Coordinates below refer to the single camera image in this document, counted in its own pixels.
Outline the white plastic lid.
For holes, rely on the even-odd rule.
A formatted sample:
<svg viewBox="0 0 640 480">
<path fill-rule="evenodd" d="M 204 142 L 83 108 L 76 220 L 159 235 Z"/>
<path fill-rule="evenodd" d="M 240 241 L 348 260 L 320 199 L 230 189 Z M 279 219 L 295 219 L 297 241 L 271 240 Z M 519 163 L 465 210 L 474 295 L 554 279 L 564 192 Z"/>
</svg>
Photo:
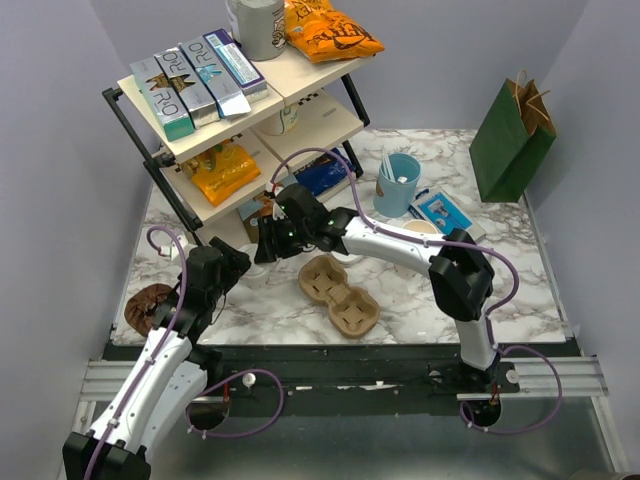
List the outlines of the white plastic lid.
<svg viewBox="0 0 640 480">
<path fill-rule="evenodd" d="M 239 248 L 239 250 L 241 252 L 247 254 L 249 256 L 249 261 L 250 261 L 250 267 L 244 273 L 244 275 L 243 275 L 244 278 L 262 277 L 262 276 L 265 276 L 267 274 L 267 269 L 265 267 L 263 267 L 263 266 L 260 266 L 255 261 L 255 256 L 256 256 L 257 250 L 258 250 L 258 245 L 257 244 L 254 244 L 254 243 L 245 244 L 245 245 L 241 246 Z"/>
</svg>

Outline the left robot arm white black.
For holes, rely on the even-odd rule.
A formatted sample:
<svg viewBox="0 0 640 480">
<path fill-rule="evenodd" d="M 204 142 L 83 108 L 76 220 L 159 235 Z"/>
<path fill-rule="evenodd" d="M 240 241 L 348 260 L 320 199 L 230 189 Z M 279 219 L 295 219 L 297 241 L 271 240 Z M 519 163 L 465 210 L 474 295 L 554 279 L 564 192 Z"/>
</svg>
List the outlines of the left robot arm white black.
<svg viewBox="0 0 640 480">
<path fill-rule="evenodd" d="M 109 406 L 62 448 L 69 479 L 147 479 L 162 438 L 197 394 L 214 393 L 220 368 L 194 347 L 218 300 L 249 271 L 251 260 L 219 238 L 178 253 L 179 283 L 155 310 L 146 343 Z"/>
</svg>

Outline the brown cardboard cup carrier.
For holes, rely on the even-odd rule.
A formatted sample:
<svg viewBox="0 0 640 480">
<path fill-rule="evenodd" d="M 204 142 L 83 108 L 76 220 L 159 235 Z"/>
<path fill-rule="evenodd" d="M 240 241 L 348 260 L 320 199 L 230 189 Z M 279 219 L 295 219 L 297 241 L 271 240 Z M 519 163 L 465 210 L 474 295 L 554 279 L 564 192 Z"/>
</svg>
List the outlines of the brown cardboard cup carrier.
<svg viewBox="0 0 640 480">
<path fill-rule="evenodd" d="M 327 309 L 329 321 L 349 339 L 364 337 L 377 324 L 379 304 L 364 289 L 352 286 L 346 270 L 330 255 L 319 255 L 298 273 L 302 293 Z"/>
</svg>

